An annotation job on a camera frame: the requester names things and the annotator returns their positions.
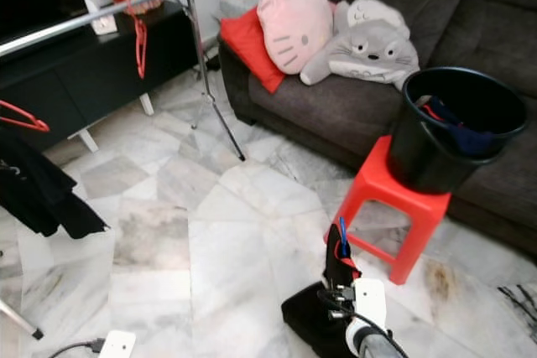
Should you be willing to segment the black shirt red collar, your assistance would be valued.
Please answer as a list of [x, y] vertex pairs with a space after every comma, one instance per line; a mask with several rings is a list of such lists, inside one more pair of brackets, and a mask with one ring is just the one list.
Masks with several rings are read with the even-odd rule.
[[318, 282], [307, 286], [281, 304], [284, 322], [320, 358], [357, 358], [345, 343], [349, 324], [330, 321], [327, 309], [319, 300], [319, 289], [335, 285], [352, 286], [361, 271], [349, 258], [337, 258], [339, 235], [336, 223], [327, 232], [325, 270]]

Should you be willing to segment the blue plastic hanger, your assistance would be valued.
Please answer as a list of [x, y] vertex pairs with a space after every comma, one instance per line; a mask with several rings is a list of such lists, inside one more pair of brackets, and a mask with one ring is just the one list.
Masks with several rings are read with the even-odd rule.
[[341, 259], [349, 258], [351, 254], [349, 251], [349, 240], [347, 239], [347, 225], [344, 217], [337, 217], [335, 231], [339, 235], [336, 257]]

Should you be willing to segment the navy knit sweater red trim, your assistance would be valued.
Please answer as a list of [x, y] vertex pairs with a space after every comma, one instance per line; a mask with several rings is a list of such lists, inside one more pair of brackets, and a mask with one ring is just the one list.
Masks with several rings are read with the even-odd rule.
[[502, 151], [503, 145], [495, 143], [493, 133], [479, 132], [468, 127], [438, 96], [422, 95], [417, 106], [426, 116], [446, 125], [446, 131], [452, 136], [461, 154], [469, 158], [479, 158]]

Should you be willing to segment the black plastic bucket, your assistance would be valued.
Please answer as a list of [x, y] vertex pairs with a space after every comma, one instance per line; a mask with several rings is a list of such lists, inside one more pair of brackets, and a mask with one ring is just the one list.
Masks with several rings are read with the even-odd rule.
[[[491, 132], [502, 151], [466, 156], [444, 123], [417, 106], [422, 95], [438, 96], [468, 127]], [[441, 66], [414, 73], [400, 90], [398, 114], [388, 141], [388, 171], [407, 189], [429, 195], [452, 193], [475, 171], [495, 162], [527, 127], [522, 96], [491, 75]]]

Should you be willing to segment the dark grey sofa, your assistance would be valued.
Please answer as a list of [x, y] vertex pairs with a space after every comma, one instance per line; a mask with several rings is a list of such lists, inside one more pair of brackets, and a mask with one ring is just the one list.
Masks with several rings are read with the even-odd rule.
[[[422, 66], [472, 68], [520, 95], [526, 128], [453, 194], [448, 214], [537, 261], [537, 0], [380, 1], [403, 14]], [[229, 44], [220, 60], [239, 121], [349, 168], [364, 162], [399, 112], [399, 91], [389, 85], [331, 75], [307, 86], [292, 75], [269, 93]]]

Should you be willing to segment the black printed T-shirt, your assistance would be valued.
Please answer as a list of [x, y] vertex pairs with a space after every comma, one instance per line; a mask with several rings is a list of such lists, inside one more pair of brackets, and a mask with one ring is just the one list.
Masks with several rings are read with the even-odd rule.
[[64, 228], [72, 239], [107, 231], [99, 215], [74, 194], [76, 181], [8, 129], [0, 132], [0, 205], [41, 236]]

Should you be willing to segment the flat grey Totoro plush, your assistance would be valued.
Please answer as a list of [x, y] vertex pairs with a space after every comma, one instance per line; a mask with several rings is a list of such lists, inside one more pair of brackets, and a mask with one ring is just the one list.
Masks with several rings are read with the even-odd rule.
[[300, 81], [313, 86], [329, 75], [341, 75], [400, 90], [420, 70], [417, 49], [408, 35], [384, 20], [361, 22], [327, 41], [300, 71]]

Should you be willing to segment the pink cat face cushion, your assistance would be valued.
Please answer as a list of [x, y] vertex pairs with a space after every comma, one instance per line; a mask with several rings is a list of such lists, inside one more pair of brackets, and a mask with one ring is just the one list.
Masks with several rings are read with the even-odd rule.
[[299, 74], [332, 39], [333, 7], [329, 0], [258, 0], [265, 49], [283, 73]]

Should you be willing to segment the round grey Totoro plush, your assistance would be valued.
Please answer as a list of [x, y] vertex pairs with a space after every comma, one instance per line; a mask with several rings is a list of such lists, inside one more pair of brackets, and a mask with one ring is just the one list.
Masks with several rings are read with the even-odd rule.
[[332, 33], [339, 34], [352, 26], [366, 21], [383, 20], [395, 26], [403, 36], [409, 37], [410, 31], [403, 14], [394, 7], [379, 0], [340, 1], [335, 5]]

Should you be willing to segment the white lace cloth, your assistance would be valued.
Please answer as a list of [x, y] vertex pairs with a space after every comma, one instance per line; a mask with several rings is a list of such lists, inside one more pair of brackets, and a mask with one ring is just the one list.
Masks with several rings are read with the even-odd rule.
[[235, 19], [254, 9], [260, 0], [219, 0], [217, 19]]

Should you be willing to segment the black TV console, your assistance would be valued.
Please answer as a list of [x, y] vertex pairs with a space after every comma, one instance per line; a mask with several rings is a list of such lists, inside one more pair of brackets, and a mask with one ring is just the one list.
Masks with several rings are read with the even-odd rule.
[[97, 36], [83, 26], [3, 56], [0, 97], [50, 130], [8, 123], [3, 128], [44, 151], [196, 65], [191, 21], [180, 6], [166, 2], [144, 21], [144, 75], [138, 74], [137, 32], [127, 14], [117, 17], [116, 33]]

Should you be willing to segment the small white bottle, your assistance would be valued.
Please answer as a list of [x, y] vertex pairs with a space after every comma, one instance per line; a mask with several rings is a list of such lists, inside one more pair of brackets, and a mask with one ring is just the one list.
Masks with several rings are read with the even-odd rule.
[[[96, 14], [101, 9], [112, 5], [111, 0], [84, 0], [84, 2], [89, 14]], [[105, 16], [91, 21], [91, 27], [97, 36], [117, 33], [116, 20], [112, 14], [105, 14]]]

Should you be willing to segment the silver metal clothes rack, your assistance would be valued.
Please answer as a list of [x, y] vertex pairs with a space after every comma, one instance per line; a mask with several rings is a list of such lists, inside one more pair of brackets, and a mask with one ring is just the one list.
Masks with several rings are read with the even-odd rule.
[[[133, 5], [139, 5], [147, 1], [151, 0], [133, 0], [132, 3]], [[214, 94], [212, 94], [212, 89], [210, 87], [210, 79], [208, 79], [208, 74], [210, 74], [210, 68], [208, 68], [207, 66], [207, 61], [210, 58], [208, 58], [208, 55], [205, 52], [205, 43], [202, 40], [202, 33], [198, 20], [198, 9], [196, 9], [196, 0], [174, 0], [174, 2], [176, 2], [177, 6], [180, 7], [181, 12], [185, 14], [191, 24], [193, 44], [196, 45], [198, 71], [201, 74], [200, 78], [205, 87], [205, 89], [201, 93], [206, 98], [206, 104], [211, 106], [212, 111], [215, 112], [216, 116], [218, 117], [220, 125], [222, 125], [223, 129], [225, 129], [227, 139], [231, 141], [232, 147], [235, 150], [235, 154], [237, 155], [239, 160], [245, 162], [246, 156], [244, 154], [244, 151], [242, 151], [241, 147], [239, 147], [238, 140], [234, 138], [233, 132], [231, 132], [231, 128], [229, 127], [229, 125], [227, 125], [225, 119], [223, 119], [222, 112], [220, 112], [220, 108], [217, 105], [217, 98]], [[0, 58], [3, 58], [3, 56], [7, 56], [12, 53], [22, 51], [32, 46], [37, 46], [37, 44], [41, 44], [43, 43], [43, 41], [53, 39], [54, 37], [61, 36], [72, 31], [76, 31], [76, 29], [79, 29], [81, 26], [91, 25], [91, 21], [103, 17], [105, 16], [105, 14], [112, 14], [112, 16], [115, 16], [115, 14], [123, 13], [126, 8], [127, 4], [115, 2], [112, 3], [111, 6], [101, 9], [100, 12], [97, 12], [96, 14], [82, 14], [80, 17], [75, 17], [64, 22], [59, 22], [58, 24], [47, 26], [47, 28], [45, 29], [34, 31], [22, 37], [18, 37], [18, 39], [5, 41], [5, 43], [1, 44], [0, 47]], [[32, 338], [35, 339], [35, 341], [39, 341], [43, 338], [43, 331], [39, 327], [35, 327], [33, 324], [31, 324], [21, 314], [19, 314], [19, 312], [16, 312], [15, 309], [10, 307], [10, 305], [7, 305], [7, 302], [3, 301], [3, 299], [1, 298], [0, 311], [10, 317], [10, 319], [14, 321], [14, 323], [18, 324], [18, 326], [20, 326], [20, 329], [23, 329], [24, 331], [28, 332], [28, 334], [30, 334]]]

